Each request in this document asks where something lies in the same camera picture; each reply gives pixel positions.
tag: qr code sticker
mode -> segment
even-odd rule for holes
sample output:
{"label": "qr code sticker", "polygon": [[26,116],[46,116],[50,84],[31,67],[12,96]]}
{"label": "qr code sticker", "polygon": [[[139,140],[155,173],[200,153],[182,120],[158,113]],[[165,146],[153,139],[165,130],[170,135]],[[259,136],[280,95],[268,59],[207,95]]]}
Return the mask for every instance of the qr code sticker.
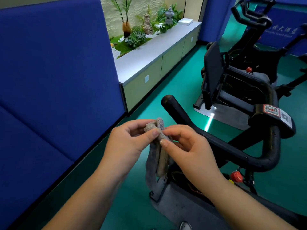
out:
{"label": "qr code sticker", "polygon": [[290,115],[288,115],[286,112],[283,110],[280,110],[280,120],[286,123],[289,127],[292,128],[292,120]]}
{"label": "qr code sticker", "polygon": [[264,112],[272,114],[272,115],[276,115],[277,117],[279,117],[279,108],[277,107],[270,106],[270,105],[264,105]]}

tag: fingernail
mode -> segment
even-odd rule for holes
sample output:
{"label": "fingernail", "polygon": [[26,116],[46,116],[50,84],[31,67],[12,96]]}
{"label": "fingernail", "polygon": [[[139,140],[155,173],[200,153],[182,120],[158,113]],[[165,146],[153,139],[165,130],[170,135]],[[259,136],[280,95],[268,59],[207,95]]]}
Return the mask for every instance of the fingernail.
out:
{"label": "fingernail", "polygon": [[164,147],[167,147],[167,145],[169,144],[169,141],[167,139],[161,139],[160,144]]}
{"label": "fingernail", "polygon": [[159,133],[158,129],[155,129],[155,130],[153,131],[154,137],[157,137],[159,134],[160,134],[160,133]]}

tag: left hand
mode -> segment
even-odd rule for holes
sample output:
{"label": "left hand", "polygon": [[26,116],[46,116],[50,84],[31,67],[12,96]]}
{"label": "left hand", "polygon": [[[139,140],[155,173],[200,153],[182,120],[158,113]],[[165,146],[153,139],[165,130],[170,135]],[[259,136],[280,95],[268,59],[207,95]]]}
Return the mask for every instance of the left hand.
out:
{"label": "left hand", "polygon": [[141,152],[158,135],[157,129],[144,132],[147,123],[154,120],[132,120],[115,127],[109,136],[98,169],[121,181],[132,169]]}

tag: gray rag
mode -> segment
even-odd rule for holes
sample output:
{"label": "gray rag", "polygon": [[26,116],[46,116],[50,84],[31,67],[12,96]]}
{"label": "gray rag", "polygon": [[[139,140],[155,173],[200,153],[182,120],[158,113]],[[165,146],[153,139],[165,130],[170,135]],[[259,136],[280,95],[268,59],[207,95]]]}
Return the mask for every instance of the gray rag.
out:
{"label": "gray rag", "polygon": [[144,131],[157,128],[160,132],[159,136],[149,145],[149,154],[146,161],[146,185],[149,189],[153,190],[157,183],[157,179],[167,174],[167,167],[169,165],[170,157],[167,152],[161,147],[160,141],[167,139],[172,141],[170,136],[162,133],[164,130],[163,119],[157,118],[155,121],[146,125]]}

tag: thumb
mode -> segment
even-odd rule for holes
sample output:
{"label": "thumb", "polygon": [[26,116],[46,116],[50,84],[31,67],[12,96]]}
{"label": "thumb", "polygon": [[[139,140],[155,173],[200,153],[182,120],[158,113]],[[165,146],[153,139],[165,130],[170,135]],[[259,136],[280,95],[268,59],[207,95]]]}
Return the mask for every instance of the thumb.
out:
{"label": "thumb", "polygon": [[158,128],[151,129],[150,131],[147,131],[143,133],[142,135],[139,135],[135,137],[136,143],[138,145],[138,149],[142,151],[144,148],[146,148],[156,137],[159,135]]}
{"label": "thumb", "polygon": [[179,148],[177,145],[175,145],[173,142],[162,139],[160,141],[160,144],[162,148],[167,152],[168,155],[178,164],[181,164],[182,159],[186,156],[186,151],[183,151],[181,148]]}

